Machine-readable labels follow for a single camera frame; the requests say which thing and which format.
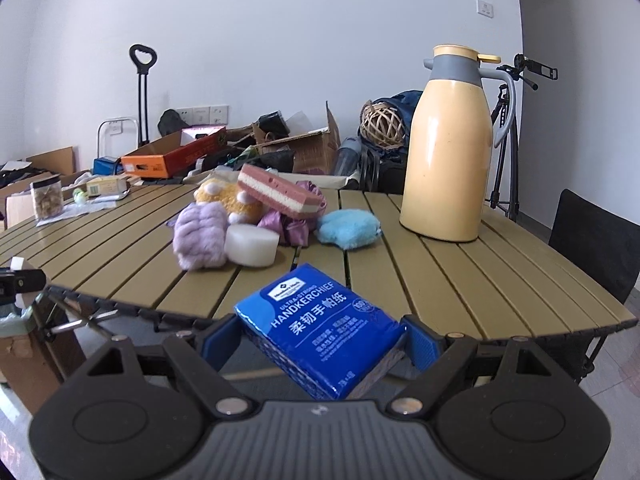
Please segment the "blue fluffy scrunchie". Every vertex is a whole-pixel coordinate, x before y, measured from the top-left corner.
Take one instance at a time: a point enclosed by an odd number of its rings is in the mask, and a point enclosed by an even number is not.
[[[343,251],[372,244],[382,236],[380,221],[369,211],[340,209],[318,219],[316,237]]]

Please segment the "tiled floor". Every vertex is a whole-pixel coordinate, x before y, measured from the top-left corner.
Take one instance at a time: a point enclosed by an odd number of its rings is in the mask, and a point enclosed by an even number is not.
[[[547,241],[549,231],[529,218],[518,220],[536,236]],[[626,307],[640,317],[640,292],[633,290]],[[161,338],[143,327],[142,322],[129,319],[115,319],[109,322],[114,332],[132,336],[136,344],[155,344]],[[76,332],[87,354],[102,344],[99,336],[89,329]],[[252,368],[271,366],[263,355],[251,345],[244,346],[242,358],[231,360],[223,369],[227,372],[240,371],[243,363],[251,363]],[[640,480],[640,327],[626,330],[607,338],[596,359],[595,371],[582,383],[584,391],[603,409],[612,427],[612,441],[609,452],[596,477],[597,480]],[[411,376],[412,371],[400,363],[396,373]],[[256,398],[280,397],[303,398],[305,394],[286,378],[259,383],[243,383],[241,389]],[[377,384],[377,398],[390,398],[394,388],[388,384]],[[12,391],[0,389],[0,459],[18,480],[40,480],[42,476],[29,452],[27,428],[30,416]]]

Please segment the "glass jar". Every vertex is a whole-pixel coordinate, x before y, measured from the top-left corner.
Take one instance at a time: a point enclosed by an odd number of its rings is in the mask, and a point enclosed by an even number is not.
[[[60,176],[52,176],[31,183],[31,197],[37,220],[52,218],[62,213],[62,183]]]

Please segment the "wicker ball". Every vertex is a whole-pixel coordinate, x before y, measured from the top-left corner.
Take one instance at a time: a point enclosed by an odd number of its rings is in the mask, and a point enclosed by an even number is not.
[[[360,135],[386,150],[404,145],[404,124],[398,110],[387,103],[364,103],[360,112]]]

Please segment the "table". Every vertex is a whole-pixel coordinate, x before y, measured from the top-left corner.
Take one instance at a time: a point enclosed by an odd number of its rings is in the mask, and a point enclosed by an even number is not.
[[[308,262],[400,319],[415,314],[439,334],[463,332],[497,344],[533,337],[576,379],[590,342],[638,320],[600,285],[535,236],[486,208],[478,240],[418,236],[398,221],[402,197],[324,190],[328,211],[371,210],[384,237],[343,253],[314,237],[308,248],[278,248],[266,269],[227,264],[183,272],[166,222],[193,201],[194,186],[143,186],[117,208],[0,236],[0,262],[23,256],[81,304],[155,309],[173,318],[219,318],[242,298]]]

